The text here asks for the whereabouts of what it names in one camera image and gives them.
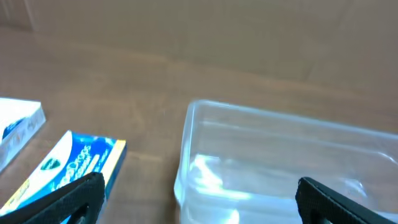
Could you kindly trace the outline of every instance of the wooden surface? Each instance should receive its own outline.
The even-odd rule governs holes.
[[[47,116],[0,175],[0,204],[71,129],[127,139],[103,223],[173,223],[173,184],[190,101],[219,100],[398,133],[396,102],[371,93],[0,29],[0,95],[40,100]]]

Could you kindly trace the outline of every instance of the blue and white box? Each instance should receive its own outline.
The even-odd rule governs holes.
[[[44,123],[40,102],[0,98],[0,172]]]
[[[101,172],[104,176],[104,208],[126,152],[125,140],[67,131],[0,209],[0,216],[22,208],[90,172]]]

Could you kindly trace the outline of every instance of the wooden table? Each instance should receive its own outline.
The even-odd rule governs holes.
[[[267,78],[0,29],[0,95],[40,100],[47,122],[0,175],[0,204],[63,133],[127,139],[103,223],[173,223],[190,101],[212,99],[398,132],[398,105],[366,93]]]

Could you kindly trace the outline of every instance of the brown background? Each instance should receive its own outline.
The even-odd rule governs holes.
[[[0,203],[71,129],[127,139],[104,223],[173,222],[195,99],[398,133],[397,1],[0,3],[14,27],[0,29],[0,95],[47,116],[0,174]]]

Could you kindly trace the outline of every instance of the brown tabletop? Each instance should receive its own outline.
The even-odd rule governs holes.
[[[0,29],[0,95],[40,100],[47,122],[0,174],[0,204],[70,129],[127,140],[103,223],[173,223],[173,184],[190,101],[211,99],[398,132],[384,98],[69,44]]]

